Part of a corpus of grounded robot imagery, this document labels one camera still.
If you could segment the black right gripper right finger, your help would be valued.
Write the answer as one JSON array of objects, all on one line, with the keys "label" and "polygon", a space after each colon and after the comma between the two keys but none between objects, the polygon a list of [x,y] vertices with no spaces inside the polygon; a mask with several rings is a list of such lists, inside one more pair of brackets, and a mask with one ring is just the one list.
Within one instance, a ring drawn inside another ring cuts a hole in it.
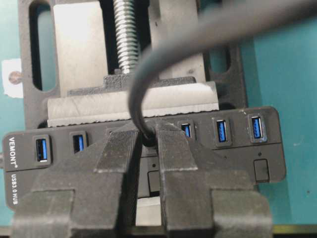
[{"label": "black right gripper right finger", "polygon": [[270,238],[268,200],[248,173],[168,122],[155,124],[162,223],[169,238]]}]

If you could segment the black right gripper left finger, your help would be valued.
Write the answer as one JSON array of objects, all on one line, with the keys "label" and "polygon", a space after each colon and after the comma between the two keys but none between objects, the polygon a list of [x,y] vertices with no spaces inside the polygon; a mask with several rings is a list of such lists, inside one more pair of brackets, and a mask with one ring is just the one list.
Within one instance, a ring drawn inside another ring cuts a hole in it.
[{"label": "black right gripper left finger", "polygon": [[39,174],[13,238],[120,238],[135,224],[139,132],[119,130]]}]

